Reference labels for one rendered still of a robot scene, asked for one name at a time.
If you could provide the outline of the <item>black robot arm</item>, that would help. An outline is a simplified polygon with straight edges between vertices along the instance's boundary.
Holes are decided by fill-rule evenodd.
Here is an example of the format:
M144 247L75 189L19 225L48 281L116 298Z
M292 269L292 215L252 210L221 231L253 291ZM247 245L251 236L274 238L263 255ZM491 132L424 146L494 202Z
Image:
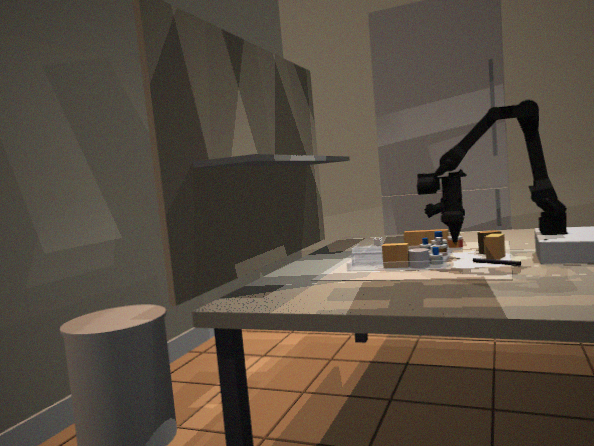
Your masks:
M558 201L547 173L539 135L539 107L530 99L514 106L492 107L459 144L441 157L440 167L436 173L417 174L417 193L418 195L437 193L441 189L440 179L442 179L443 193L461 192L461 177L467 176L462 170L449 173L447 177L438 176L457 169L469 149L486 130L498 119L509 118L517 118L524 133L533 176L533 186L528 186L531 200L544 211L538 218L540 232L543 235L567 234L566 207Z

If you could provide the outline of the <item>black flat bar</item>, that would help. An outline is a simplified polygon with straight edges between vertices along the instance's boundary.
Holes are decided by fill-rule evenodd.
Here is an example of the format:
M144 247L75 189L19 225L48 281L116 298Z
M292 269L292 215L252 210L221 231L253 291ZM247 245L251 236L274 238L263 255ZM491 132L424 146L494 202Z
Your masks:
M521 265L521 261L473 258L473 262Z

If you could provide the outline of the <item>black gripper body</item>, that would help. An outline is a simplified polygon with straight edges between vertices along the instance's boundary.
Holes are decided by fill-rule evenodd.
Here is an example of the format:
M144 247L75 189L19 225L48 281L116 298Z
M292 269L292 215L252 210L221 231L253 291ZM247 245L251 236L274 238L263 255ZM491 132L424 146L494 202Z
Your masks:
M462 204L462 192L443 193L446 212L441 216L442 222L463 221L465 209Z

